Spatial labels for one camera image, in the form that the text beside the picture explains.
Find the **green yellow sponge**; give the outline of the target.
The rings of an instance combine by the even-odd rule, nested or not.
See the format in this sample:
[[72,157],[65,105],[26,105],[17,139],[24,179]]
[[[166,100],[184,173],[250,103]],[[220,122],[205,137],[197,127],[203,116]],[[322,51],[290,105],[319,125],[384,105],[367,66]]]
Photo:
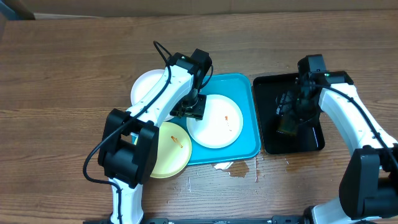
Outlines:
[[294,117],[281,116],[277,125],[277,132],[289,136],[296,136],[299,130],[299,124]]

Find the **white plate with faint stain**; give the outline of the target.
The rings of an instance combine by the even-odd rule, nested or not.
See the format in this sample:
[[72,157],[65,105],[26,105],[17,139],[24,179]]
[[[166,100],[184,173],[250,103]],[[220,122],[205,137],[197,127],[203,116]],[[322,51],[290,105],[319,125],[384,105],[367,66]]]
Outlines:
[[223,95],[208,95],[202,120],[187,118],[190,136],[203,147],[219,149],[229,146],[243,130],[243,113],[239,106]]

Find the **white plate with red streak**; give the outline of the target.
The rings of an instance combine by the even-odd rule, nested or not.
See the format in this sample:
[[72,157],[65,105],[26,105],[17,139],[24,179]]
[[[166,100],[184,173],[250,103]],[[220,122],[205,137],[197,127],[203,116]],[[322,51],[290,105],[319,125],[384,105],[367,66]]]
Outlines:
[[[144,101],[143,98],[148,94],[148,92],[153,89],[159,82],[159,80],[166,81],[168,78],[167,72],[166,74],[164,69],[155,69],[150,70],[144,74],[142,74],[133,84],[131,89],[131,106]],[[164,101],[164,103],[168,103],[170,100],[166,100],[167,92],[164,91],[163,94],[157,99],[155,105],[158,105],[158,101]],[[164,121],[170,121],[173,116],[169,114],[170,112],[166,113],[166,117]]]

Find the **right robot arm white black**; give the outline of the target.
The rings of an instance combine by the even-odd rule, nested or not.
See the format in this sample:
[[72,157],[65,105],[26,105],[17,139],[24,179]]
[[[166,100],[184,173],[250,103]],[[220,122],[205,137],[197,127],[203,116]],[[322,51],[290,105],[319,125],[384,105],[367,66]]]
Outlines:
[[351,159],[338,197],[306,209],[302,223],[372,223],[397,216],[397,140],[377,123],[344,71],[330,72],[323,56],[298,61],[294,87],[279,96],[277,132],[295,136],[299,126],[333,121]]

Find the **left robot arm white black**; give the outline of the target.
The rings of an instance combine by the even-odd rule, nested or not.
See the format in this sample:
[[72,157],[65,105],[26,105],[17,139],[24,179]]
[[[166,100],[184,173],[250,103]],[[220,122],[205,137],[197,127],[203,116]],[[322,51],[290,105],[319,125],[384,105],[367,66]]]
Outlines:
[[206,96],[199,90],[211,66],[209,53],[200,49],[189,57],[176,53],[140,102],[109,113],[98,155],[113,190],[108,223],[142,223],[142,189],[155,167],[160,126],[168,115],[203,118]]

